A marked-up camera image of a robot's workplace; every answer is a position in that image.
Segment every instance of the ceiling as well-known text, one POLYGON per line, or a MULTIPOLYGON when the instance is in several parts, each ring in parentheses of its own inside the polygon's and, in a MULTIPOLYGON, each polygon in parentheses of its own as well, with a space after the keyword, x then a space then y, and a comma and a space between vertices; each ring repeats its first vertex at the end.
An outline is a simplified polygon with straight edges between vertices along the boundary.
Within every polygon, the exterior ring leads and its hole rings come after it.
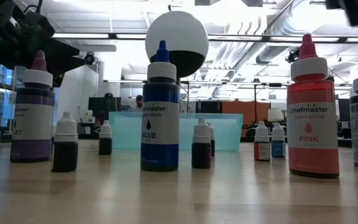
MULTIPOLYGON (((38 0, 15 2, 25 8, 37 4, 38 0)), ((241 0, 220 0, 211 6, 195 6, 195 0, 44 0, 41 13, 49 19, 56 32, 144 34, 159 15, 168 11, 167 6, 171 4, 174 11, 193 14, 209 34, 358 35, 358 27, 347 24, 343 11, 327 11, 324 6, 310 4, 310 0, 295 0, 267 27, 288 2, 268 0, 262 8, 256 8, 247 7, 241 0)), ((115 54, 120 58, 122 74, 126 79, 145 77, 149 60, 142 40, 70 40, 69 44, 84 51, 93 47, 103 51, 116 49, 115 54)), ((210 42, 204 67, 187 79, 250 82, 259 78, 262 82, 287 82, 290 81, 290 64, 285 58, 295 47, 296 44, 210 42), (258 62, 258 58, 267 60, 267 63, 258 62)), ((342 78, 336 78, 336 82, 352 82, 358 76, 358 45, 317 44, 316 48, 320 57, 327 58, 333 74, 342 78)), ((235 97, 248 91, 239 87, 194 86, 192 96, 235 97)))

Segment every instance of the table surface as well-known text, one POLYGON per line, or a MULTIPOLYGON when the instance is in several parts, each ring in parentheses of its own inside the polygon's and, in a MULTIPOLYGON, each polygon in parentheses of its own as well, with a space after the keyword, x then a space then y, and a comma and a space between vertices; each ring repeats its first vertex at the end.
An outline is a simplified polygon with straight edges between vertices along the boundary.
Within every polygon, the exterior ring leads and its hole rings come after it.
POLYGON ((254 162, 252 144, 217 152, 210 170, 192 169, 188 152, 176 172, 139 169, 138 152, 97 155, 80 141, 78 168, 11 164, 1 145, 0 223, 358 223, 358 167, 340 148, 341 176, 289 174, 286 159, 254 162))

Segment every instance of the ductwork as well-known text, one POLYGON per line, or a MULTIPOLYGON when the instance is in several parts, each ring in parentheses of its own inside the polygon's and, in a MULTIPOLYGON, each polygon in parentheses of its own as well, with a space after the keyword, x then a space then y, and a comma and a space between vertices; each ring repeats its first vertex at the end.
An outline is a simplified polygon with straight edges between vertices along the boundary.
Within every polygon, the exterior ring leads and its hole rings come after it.
MULTIPOLYGON (((323 24, 321 19, 316 18, 316 6, 311 5, 310 0, 295 0, 290 4, 282 15, 266 29, 265 35, 302 35, 315 31, 323 24)), ((248 61, 258 64, 269 64, 273 58, 287 48, 288 46, 285 45, 277 46, 266 43, 254 43, 234 69, 240 69, 248 61)))

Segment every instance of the pink bottle cap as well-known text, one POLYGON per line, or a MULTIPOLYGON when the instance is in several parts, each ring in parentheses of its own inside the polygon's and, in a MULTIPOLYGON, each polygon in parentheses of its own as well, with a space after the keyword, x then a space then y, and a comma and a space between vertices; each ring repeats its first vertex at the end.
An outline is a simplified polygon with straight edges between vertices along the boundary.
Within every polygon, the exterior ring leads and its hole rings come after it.
POLYGON ((318 57, 316 55, 316 46, 314 46, 311 35, 305 34, 302 37, 302 45, 299 48, 299 60, 311 57, 318 57))
POLYGON ((45 54, 42 50, 37 51, 35 58, 32 61, 33 70, 47 71, 47 62, 45 61, 45 54))

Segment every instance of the purple bottle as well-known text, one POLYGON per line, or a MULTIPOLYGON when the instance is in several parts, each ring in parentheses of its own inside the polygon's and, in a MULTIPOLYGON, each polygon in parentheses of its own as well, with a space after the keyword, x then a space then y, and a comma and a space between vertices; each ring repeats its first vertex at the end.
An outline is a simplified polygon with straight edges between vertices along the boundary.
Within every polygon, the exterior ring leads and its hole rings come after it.
POLYGON ((24 88, 17 90, 11 162, 49 160, 55 104, 52 82, 44 52, 38 51, 32 68, 24 71, 24 88))

